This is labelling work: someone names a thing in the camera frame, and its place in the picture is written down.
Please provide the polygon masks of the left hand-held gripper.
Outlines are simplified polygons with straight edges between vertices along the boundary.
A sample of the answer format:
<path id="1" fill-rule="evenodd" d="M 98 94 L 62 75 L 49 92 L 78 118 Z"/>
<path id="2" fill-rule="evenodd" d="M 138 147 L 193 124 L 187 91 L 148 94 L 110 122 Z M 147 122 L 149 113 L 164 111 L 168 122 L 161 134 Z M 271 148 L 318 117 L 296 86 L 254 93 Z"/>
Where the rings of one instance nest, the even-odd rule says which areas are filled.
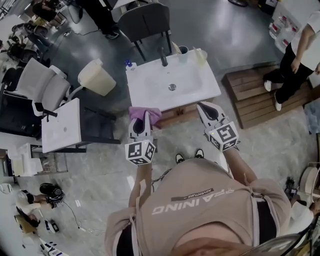
<path id="1" fill-rule="evenodd" d="M 130 122 L 128 134 L 130 137 L 125 145 L 126 160 L 135 166 L 150 164 L 156 152 L 156 146 L 154 137 L 151 136 L 152 125 L 148 111 Z"/>

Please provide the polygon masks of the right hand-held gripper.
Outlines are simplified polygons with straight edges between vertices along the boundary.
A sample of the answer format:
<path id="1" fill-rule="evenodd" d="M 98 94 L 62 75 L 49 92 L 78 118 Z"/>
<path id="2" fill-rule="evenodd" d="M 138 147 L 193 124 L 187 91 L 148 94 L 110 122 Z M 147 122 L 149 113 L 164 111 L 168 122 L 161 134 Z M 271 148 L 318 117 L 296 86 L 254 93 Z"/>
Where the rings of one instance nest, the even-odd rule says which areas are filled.
<path id="1" fill-rule="evenodd" d="M 204 134 L 220 152 L 224 152 L 237 145 L 239 134 L 235 123 L 230 121 L 223 109 L 212 102 L 201 101 L 197 103 L 197 110 L 201 122 L 206 129 Z"/>

